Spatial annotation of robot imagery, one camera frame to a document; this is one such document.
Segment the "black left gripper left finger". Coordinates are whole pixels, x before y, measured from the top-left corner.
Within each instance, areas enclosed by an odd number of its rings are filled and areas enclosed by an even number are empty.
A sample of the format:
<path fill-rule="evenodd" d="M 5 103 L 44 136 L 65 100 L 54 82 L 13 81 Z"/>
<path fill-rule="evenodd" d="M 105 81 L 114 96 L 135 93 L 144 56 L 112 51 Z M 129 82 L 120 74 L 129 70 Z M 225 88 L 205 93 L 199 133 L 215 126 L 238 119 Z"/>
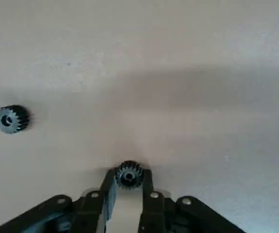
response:
<path fill-rule="evenodd" d="M 104 233 L 115 203 L 115 169 L 77 200 L 56 195 L 0 225 L 0 233 Z"/>

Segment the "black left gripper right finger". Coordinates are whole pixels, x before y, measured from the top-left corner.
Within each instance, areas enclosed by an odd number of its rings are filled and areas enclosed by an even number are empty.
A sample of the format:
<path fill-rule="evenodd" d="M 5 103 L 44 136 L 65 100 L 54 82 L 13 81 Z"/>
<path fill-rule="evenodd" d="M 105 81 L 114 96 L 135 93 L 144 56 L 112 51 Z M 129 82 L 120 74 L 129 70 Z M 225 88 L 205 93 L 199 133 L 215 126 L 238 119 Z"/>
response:
<path fill-rule="evenodd" d="M 176 201 L 154 190 L 152 172 L 143 170 L 143 209 L 139 233 L 243 233 L 218 212 L 192 196 Z"/>

